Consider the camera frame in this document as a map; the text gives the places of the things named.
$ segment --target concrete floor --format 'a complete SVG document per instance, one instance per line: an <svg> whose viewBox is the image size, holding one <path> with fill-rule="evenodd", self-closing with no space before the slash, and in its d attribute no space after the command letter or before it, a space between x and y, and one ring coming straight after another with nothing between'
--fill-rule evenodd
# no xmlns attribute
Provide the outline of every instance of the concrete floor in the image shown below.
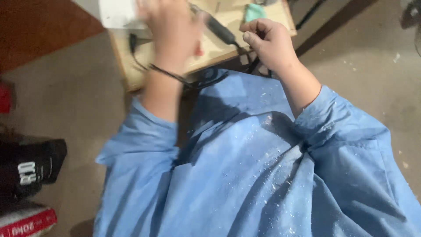
<svg viewBox="0 0 421 237"><path fill-rule="evenodd" d="M421 57L414 49L415 29L400 28L401 10L399 1L380 0L301 61L323 84L390 128L396 162L421 195ZM57 212L59 223L48 236L89 236L105 172L94 159L125 117L108 35L56 51L3 79L15 83L17 107L0 121L22 134L64 138L68 145L56 184L34 198Z"/></svg>

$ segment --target hand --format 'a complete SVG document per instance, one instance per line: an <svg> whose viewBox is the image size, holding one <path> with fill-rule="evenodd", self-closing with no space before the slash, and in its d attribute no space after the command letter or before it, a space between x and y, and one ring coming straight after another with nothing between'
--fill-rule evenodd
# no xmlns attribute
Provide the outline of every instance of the hand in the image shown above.
<svg viewBox="0 0 421 237"><path fill-rule="evenodd" d="M270 70L279 74L279 70L298 62L291 36L281 23L260 18L243 24L240 30L245 32L244 41Z"/></svg>
<svg viewBox="0 0 421 237"><path fill-rule="evenodd" d="M138 6L155 42L155 65L182 73L189 57L203 55L204 13L192 19L186 0L138 0Z"/></svg>

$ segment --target right hand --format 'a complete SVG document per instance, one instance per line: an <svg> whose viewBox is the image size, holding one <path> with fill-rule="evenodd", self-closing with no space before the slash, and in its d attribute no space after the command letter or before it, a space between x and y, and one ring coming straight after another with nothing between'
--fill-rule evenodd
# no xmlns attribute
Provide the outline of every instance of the right hand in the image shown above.
<svg viewBox="0 0 421 237"><path fill-rule="evenodd" d="M259 18L240 26L243 39L257 53L260 61L279 73L298 62L288 30L281 23Z"/></svg>

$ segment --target person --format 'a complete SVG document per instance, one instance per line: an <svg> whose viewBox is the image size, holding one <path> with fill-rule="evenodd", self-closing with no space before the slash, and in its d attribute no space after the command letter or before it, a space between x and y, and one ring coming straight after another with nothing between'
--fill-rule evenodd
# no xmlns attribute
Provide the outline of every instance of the person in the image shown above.
<svg viewBox="0 0 421 237"><path fill-rule="evenodd" d="M192 20L185 0L140 9L154 65L183 74L200 54L206 16ZM94 236L420 236L421 207L389 130L322 86L282 24L257 19L240 29L280 80L217 71L229 76L201 90L179 150L182 84L150 70L97 158L107 172Z"/></svg>

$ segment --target blue work shirt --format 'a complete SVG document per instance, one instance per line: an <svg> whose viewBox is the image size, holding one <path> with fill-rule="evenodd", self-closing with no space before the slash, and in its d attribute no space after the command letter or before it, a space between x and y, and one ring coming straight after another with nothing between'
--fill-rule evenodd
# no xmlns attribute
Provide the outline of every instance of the blue work shirt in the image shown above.
<svg viewBox="0 0 421 237"><path fill-rule="evenodd" d="M294 120L278 80L229 73L201 91L180 151L177 124L133 100L97 158L94 236L420 236L382 123L326 86Z"/></svg>

